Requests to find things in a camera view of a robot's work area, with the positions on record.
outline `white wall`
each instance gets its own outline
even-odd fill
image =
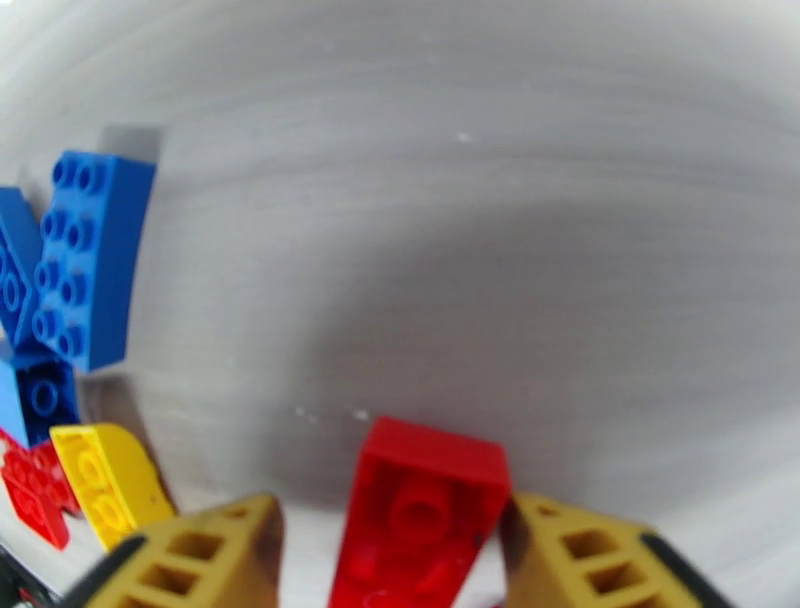
[[[789,608],[798,31],[789,0],[15,0],[0,180],[41,210],[62,149],[160,150],[85,406],[183,509],[284,497],[287,606],[323,602],[366,412],[501,441],[519,487]]]

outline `white backdrop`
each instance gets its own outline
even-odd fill
[[[182,509],[278,492],[283,606],[323,605],[392,414],[794,608],[798,32],[790,0],[14,0],[0,181],[41,212],[64,148],[160,157],[129,358],[86,415]],[[3,513],[56,586],[98,554]]]

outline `blue lego brick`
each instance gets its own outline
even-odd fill
[[[125,358],[136,255],[156,167],[67,151],[53,169],[33,332],[83,371]]]
[[[0,321],[14,348],[41,350],[32,330],[39,303],[33,273],[42,238],[30,205],[17,188],[0,188]]]
[[[0,341],[0,428],[30,449],[50,439],[50,427],[77,424],[72,368],[48,351],[14,354]]]

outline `yellow sloped lego brick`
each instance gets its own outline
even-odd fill
[[[501,525],[506,608],[701,608],[636,523],[515,494]]]
[[[255,495],[143,528],[62,600],[85,608],[277,608],[284,523]]]
[[[175,510],[142,445],[115,424],[56,426],[53,446],[72,490],[106,549]]]

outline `red sloped lego brick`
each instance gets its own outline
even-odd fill
[[[13,451],[6,452],[2,476],[17,517],[56,549],[66,547],[69,531],[64,516],[44,494],[47,476]]]
[[[508,501],[497,444],[379,418],[361,450],[329,608],[446,608]]]
[[[52,441],[45,441],[31,450],[33,465],[38,471],[47,476],[48,484],[45,489],[47,497],[60,509],[77,515],[81,512],[78,499],[69,485],[61,461],[58,459]]]

